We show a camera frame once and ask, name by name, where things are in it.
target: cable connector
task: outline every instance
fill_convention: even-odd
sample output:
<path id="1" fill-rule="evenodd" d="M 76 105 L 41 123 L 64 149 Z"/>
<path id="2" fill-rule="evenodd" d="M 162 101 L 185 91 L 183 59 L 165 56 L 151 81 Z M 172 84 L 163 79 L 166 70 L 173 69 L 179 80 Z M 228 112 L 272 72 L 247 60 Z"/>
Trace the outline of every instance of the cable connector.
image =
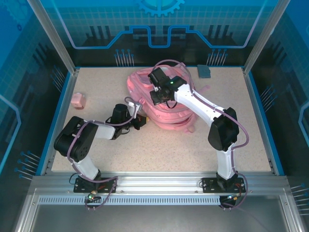
<path id="1" fill-rule="evenodd" d="M 88 200 L 91 201 L 96 197 L 96 194 L 98 193 L 98 191 L 93 190 L 91 191 L 91 193 L 88 194 Z"/>
<path id="2" fill-rule="evenodd" d="M 136 118 L 137 113 L 140 112 L 142 109 L 142 104 L 138 102 L 128 101 L 128 109 L 129 109 L 130 115 L 133 116 L 134 114 L 134 118 Z"/>

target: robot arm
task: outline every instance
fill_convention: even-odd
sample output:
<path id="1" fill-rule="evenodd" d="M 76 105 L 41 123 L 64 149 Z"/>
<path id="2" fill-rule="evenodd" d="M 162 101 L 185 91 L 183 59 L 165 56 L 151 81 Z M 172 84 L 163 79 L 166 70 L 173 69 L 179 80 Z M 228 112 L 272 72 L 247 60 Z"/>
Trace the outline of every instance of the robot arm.
<path id="1" fill-rule="evenodd" d="M 141 105 L 137 104 L 136 108 L 137 109 L 135 110 L 132 102 L 128 102 L 128 106 L 117 104 L 113 110 L 112 116 L 106 120 L 106 124 L 94 121 L 85 126 L 70 153 L 70 162 L 82 178 L 95 181 L 101 179 L 99 169 L 93 164 L 90 156 L 87 155 L 94 138 L 115 140 L 123 134 L 123 130 L 128 133 L 130 127 L 139 130 L 140 127 L 146 124 L 146 117 L 137 114 L 141 109 Z M 123 123 L 128 121 L 131 116 L 133 116 L 133 119 L 123 125 Z M 86 121 L 82 118 L 76 116 L 72 117 L 56 138 L 54 142 L 55 150 L 59 151 L 62 156 L 66 157 L 74 137 L 81 126 L 85 123 Z"/>
<path id="2" fill-rule="evenodd" d="M 203 102 L 208 103 L 220 111 L 224 111 L 235 119 L 237 119 L 236 112 L 232 108 L 225 110 L 224 108 L 215 105 L 193 90 L 194 94 L 200 98 L 199 101 L 191 93 L 190 86 L 186 81 L 178 76 L 170 79 L 160 68 L 155 69 L 148 75 L 148 77 L 155 88 L 150 92 L 155 105 L 169 100 L 181 103 L 200 116 L 211 128 L 208 141 L 217 153 L 218 184 L 225 189 L 231 180 L 237 178 L 237 175 L 232 170 L 231 149 L 237 140 L 239 128 L 230 119 L 211 109 Z"/>
<path id="3" fill-rule="evenodd" d="M 214 106 L 215 108 L 223 111 L 224 108 L 217 106 L 201 96 L 199 93 L 197 93 L 195 90 L 193 92 L 198 95 L 198 97 L 207 102 L 208 104 Z M 196 99 L 190 91 L 189 84 L 181 85 L 178 88 L 178 91 L 175 92 L 175 101 L 185 105 L 189 109 L 191 109 L 194 113 L 196 113 L 198 116 L 200 116 L 209 127 L 211 127 L 212 123 L 215 119 L 219 118 L 221 116 L 220 113 L 217 111 L 212 110 L 207 105 L 200 102 L 198 99 Z M 220 147 L 217 147 L 216 153 L 217 153 L 217 159 L 218 159 L 218 175 L 221 176 L 223 179 L 228 180 L 233 175 L 234 172 L 232 170 L 232 162 L 231 162 L 231 148 L 234 146 L 234 143 L 232 143 L 227 151 L 218 150 Z"/>

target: gear graphic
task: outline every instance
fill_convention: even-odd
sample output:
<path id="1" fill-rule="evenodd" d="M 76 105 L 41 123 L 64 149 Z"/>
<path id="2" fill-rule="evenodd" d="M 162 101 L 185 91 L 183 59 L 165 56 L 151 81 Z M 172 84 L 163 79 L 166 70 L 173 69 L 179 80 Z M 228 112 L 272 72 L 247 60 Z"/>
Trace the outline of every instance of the gear graphic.
<path id="1" fill-rule="evenodd" d="M 0 5 L 6 7 L 11 17 L 19 24 L 27 18 L 27 0 L 0 0 Z"/>
<path id="2" fill-rule="evenodd" d="M 168 13 L 173 14 L 174 10 L 180 9 L 180 4 L 183 3 L 184 0 L 137 0 L 140 10 L 158 17 L 161 17 L 161 15 L 168 16 Z"/>

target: wire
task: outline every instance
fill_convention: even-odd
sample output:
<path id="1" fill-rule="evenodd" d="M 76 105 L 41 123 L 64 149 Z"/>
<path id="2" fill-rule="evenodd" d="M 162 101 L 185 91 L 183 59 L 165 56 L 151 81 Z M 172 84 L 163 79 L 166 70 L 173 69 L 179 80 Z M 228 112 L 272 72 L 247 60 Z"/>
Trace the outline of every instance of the wire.
<path id="1" fill-rule="evenodd" d="M 127 132 L 121 133 L 121 134 L 128 134 L 129 132 L 130 132 L 130 128 L 127 130 Z"/>
<path id="2" fill-rule="evenodd" d="M 105 185 L 101 185 L 100 187 L 98 187 L 98 190 L 101 190 L 104 187 L 105 187 Z"/>
<path id="3" fill-rule="evenodd" d="M 71 163 L 73 169 L 74 169 L 83 179 L 85 179 L 85 180 L 87 180 L 87 181 L 90 181 L 90 182 L 92 182 L 92 183 L 105 183 L 105 182 L 109 182 L 109 181 L 111 181 L 111 180 L 114 180 L 114 183 L 113 183 L 113 185 L 112 185 L 111 191 L 110 191 L 110 193 L 107 195 L 106 199 L 103 201 L 103 203 L 102 203 L 101 205 L 99 205 L 99 206 L 97 206 L 97 207 L 95 207 L 95 208 L 100 208 L 100 207 L 102 207 L 102 206 L 107 202 L 107 200 L 108 200 L 108 198 L 110 197 L 112 191 L 114 190 L 114 188 L 115 188 L 116 185 L 117 185 L 118 177 L 117 177 L 117 176 L 114 176 L 114 177 L 111 177 L 111 178 L 108 178 L 108 179 L 105 179 L 105 180 L 92 180 L 92 179 L 89 179 L 88 177 L 84 176 L 84 175 L 78 170 L 78 168 L 77 168 L 77 167 L 75 166 L 75 164 L 74 164 L 74 160 L 73 160 L 72 158 L 70 158 L 70 154 L 71 154 L 71 151 L 72 151 L 72 149 L 73 149 L 73 147 L 74 147 L 74 145 L 75 145 L 77 139 L 80 137 L 82 131 L 84 130 L 84 128 L 85 128 L 89 123 L 105 124 L 105 125 L 109 125 L 109 126 L 123 126 L 123 125 L 129 123 L 130 121 L 132 121 L 132 119 L 133 119 L 134 116 L 135 116 L 137 107 L 136 107 L 136 103 L 134 102 L 134 100 L 133 100 L 131 97 L 125 97 L 125 102 L 126 102 L 126 103 L 128 103 L 128 99 L 131 100 L 131 101 L 134 103 L 134 113 L 133 113 L 132 117 L 131 117 L 128 121 L 123 122 L 123 123 L 119 123 L 119 124 L 105 123 L 105 122 L 95 121 L 95 120 L 93 120 L 93 121 L 87 121 L 86 123 L 84 123 L 84 124 L 80 127 L 80 129 L 79 129 L 78 132 L 76 133 L 76 135 L 75 135 L 75 137 L 74 137 L 74 139 L 73 139 L 71 145 L 69 146 L 68 152 L 67 152 L 67 159 L 68 159 L 69 162 Z"/>
<path id="4" fill-rule="evenodd" d="M 86 199 L 87 204 L 93 203 L 97 200 L 101 199 L 101 197 L 94 197 L 92 200 Z"/>
<path id="5" fill-rule="evenodd" d="M 166 106 L 167 106 L 169 109 L 174 109 L 174 108 L 176 107 L 177 103 L 178 103 L 178 102 L 176 102 L 172 107 L 170 107 L 169 104 L 168 104 L 168 102 L 166 102 Z"/>
<path id="6" fill-rule="evenodd" d="M 235 206 L 233 206 L 232 204 L 229 204 L 229 203 L 223 203 L 223 204 L 225 204 L 225 205 L 227 205 L 227 206 L 230 206 L 230 208 L 231 209 L 233 209 L 233 208 L 236 208 Z M 262 226 L 266 231 L 268 231 L 268 232 L 271 232 L 256 216 L 254 216 L 252 213 L 250 213 L 249 211 L 247 211 L 247 210 L 244 210 L 244 209 L 242 209 L 242 208 L 239 208 L 239 207 L 237 207 L 236 209 L 238 209 L 238 210 L 240 210 L 240 211 L 242 211 L 242 212 L 244 212 L 244 213 L 246 213 L 246 214 L 249 214 L 257 223 L 259 223 L 260 224 L 260 226 Z"/>
<path id="7" fill-rule="evenodd" d="M 75 185 L 75 183 L 71 183 L 71 180 L 72 180 L 72 177 L 73 177 L 74 175 L 76 175 L 76 174 L 78 174 L 78 173 L 73 173 L 73 174 L 70 176 L 70 178 L 69 178 L 69 183 L 70 183 L 71 185 Z"/>
<path id="8" fill-rule="evenodd" d="M 241 197 L 241 185 L 240 184 L 235 184 L 237 186 L 237 188 L 239 189 L 239 196 Z"/>
<path id="9" fill-rule="evenodd" d="M 238 205 L 232 207 L 232 209 L 238 208 L 239 206 L 241 206 L 241 205 L 243 204 L 244 200 L 246 199 L 246 197 L 247 197 L 247 195 L 248 195 L 248 180 L 247 180 L 247 178 L 245 177 L 244 174 L 239 173 L 238 171 L 236 171 L 236 169 L 235 169 L 235 167 L 234 167 L 234 166 L 235 166 L 235 165 L 234 165 L 234 150 L 237 149 L 237 148 L 244 147 L 245 145 L 248 144 L 248 142 L 249 142 L 249 134 L 248 134 L 248 132 L 247 132 L 246 129 L 245 129 L 236 119 L 234 119 L 232 116 L 230 116 L 230 115 L 226 114 L 225 112 L 223 112 L 223 111 L 221 111 L 221 110 L 215 108 L 214 106 L 208 104 L 207 102 L 205 102 L 203 99 L 199 98 L 198 95 L 196 95 L 196 94 L 194 93 L 194 91 L 193 91 L 192 76 L 191 76 L 190 71 L 188 70 L 188 68 L 187 68 L 183 63 L 180 63 L 179 61 L 176 61 L 176 60 L 173 60 L 173 59 L 165 59 L 165 60 L 162 60 L 162 61 L 156 63 L 156 65 L 153 67 L 153 70 L 154 70 L 159 64 L 162 64 L 162 63 L 164 63 L 164 62 L 174 62 L 174 63 L 177 63 L 177 64 L 181 65 L 182 67 L 184 67 L 184 69 L 187 71 L 187 73 L 188 73 L 188 75 L 189 75 L 189 86 L 190 86 L 190 91 L 191 91 L 192 95 L 193 95 L 197 100 L 199 100 L 201 103 L 205 104 L 206 106 L 208 106 L 208 107 L 211 108 L 212 110 L 214 110 L 214 111 L 216 111 L 216 112 L 218 112 L 218 113 L 224 115 L 225 117 L 227 117 L 228 119 L 230 119 L 232 122 L 236 123 L 236 124 L 242 129 L 242 131 L 244 132 L 244 134 L 246 135 L 246 141 L 245 141 L 243 144 L 238 145 L 238 146 L 234 146 L 234 147 L 232 147 L 232 149 L 231 149 L 232 170 L 233 170 L 233 172 L 234 172 L 235 174 L 242 176 L 242 178 L 244 179 L 244 181 L 245 181 L 245 183 L 246 183 L 246 187 L 247 187 L 247 190 L 246 190 L 246 192 L 245 192 L 245 196 L 243 197 L 243 199 L 240 201 L 240 203 L 239 203 Z"/>
<path id="10" fill-rule="evenodd" d="M 106 123 L 108 123 L 108 121 L 112 118 L 112 116 L 110 116 L 108 119 L 105 120 Z"/>

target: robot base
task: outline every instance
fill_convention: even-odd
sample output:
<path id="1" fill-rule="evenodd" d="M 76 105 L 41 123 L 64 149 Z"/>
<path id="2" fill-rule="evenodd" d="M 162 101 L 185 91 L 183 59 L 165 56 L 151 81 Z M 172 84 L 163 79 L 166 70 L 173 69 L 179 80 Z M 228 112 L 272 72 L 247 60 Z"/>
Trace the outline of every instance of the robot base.
<path id="1" fill-rule="evenodd" d="M 73 192 L 75 193 L 90 193 L 96 190 L 98 193 L 109 193 L 112 189 L 112 185 L 115 180 L 111 180 L 104 183 L 93 183 L 87 181 L 80 176 L 76 178 Z"/>
<path id="2" fill-rule="evenodd" d="M 203 187 L 203 193 L 239 193 L 239 191 L 241 191 L 241 193 L 246 192 L 244 180 L 241 177 L 235 176 L 232 184 L 230 184 L 229 186 L 225 188 L 222 188 L 222 185 L 218 184 L 218 181 L 219 180 L 216 177 L 202 178 L 201 185 Z"/>

